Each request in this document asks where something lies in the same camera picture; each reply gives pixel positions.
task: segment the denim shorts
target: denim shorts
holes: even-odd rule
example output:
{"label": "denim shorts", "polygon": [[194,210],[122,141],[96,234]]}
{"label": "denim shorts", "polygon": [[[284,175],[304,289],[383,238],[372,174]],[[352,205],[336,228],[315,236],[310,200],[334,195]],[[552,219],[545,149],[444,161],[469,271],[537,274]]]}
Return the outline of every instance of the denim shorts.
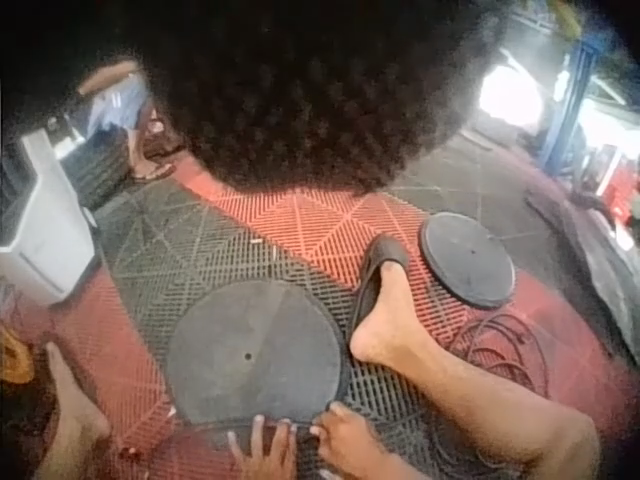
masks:
{"label": "denim shorts", "polygon": [[149,98],[144,79],[132,74],[93,99],[86,137],[100,130],[110,130],[113,126],[135,130],[140,109]]}

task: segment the white appliance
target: white appliance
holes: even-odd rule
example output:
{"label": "white appliance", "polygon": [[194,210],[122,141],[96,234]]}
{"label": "white appliance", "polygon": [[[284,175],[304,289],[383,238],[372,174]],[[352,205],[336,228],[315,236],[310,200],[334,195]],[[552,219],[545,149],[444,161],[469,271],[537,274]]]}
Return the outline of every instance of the white appliance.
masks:
{"label": "white appliance", "polygon": [[96,255],[91,217],[44,129],[21,137],[1,162],[0,274],[41,305],[61,302]]}

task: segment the human hand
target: human hand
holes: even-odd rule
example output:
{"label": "human hand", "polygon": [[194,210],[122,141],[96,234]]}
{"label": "human hand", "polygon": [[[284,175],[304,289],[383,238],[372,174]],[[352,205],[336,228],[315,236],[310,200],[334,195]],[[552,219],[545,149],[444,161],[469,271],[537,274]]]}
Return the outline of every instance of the human hand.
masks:
{"label": "human hand", "polygon": [[390,457],[371,424],[340,402],[333,402],[313,423],[310,432],[320,441],[318,454],[343,474],[376,477]]}
{"label": "human hand", "polygon": [[234,432],[228,433],[231,453],[240,467],[242,480],[294,480],[296,478],[296,426],[280,420],[268,454],[264,453],[264,417],[253,419],[251,455],[246,456]]}

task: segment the bare foot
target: bare foot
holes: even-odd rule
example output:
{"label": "bare foot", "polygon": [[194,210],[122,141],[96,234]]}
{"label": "bare foot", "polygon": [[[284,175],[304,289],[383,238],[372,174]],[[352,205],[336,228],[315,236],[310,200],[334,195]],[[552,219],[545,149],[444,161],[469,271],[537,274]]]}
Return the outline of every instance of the bare foot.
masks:
{"label": "bare foot", "polygon": [[349,348],[362,362],[393,367],[416,341],[434,342],[418,321],[407,274],[396,262],[380,267],[382,287],[371,313],[351,337]]}
{"label": "bare foot", "polygon": [[77,428],[90,441],[107,438],[111,426],[107,417],[93,404],[78,386],[76,379],[65,362],[58,347],[47,344],[49,370],[56,385],[56,393],[60,404],[60,422],[62,428]]}

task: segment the round rubber mat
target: round rubber mat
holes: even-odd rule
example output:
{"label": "round rubber mat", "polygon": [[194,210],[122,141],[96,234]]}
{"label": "round rubber mat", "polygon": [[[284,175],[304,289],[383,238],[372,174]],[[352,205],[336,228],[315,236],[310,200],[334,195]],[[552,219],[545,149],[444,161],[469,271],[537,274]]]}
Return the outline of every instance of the round rubber mat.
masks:
{"label": "round rubber mat", "polygon": [[213,291],[178,322],[167,380],[192,423],[264,414],[306,423],[347,387],[344,341],[302,288],[247,281]]}
{"label": "round rubber mat", "polygon": [[491,232],[472,218],[442,212],[420,228],[420,248],[438,281],[461,301],[499,308],[515,288],[511,257]]}

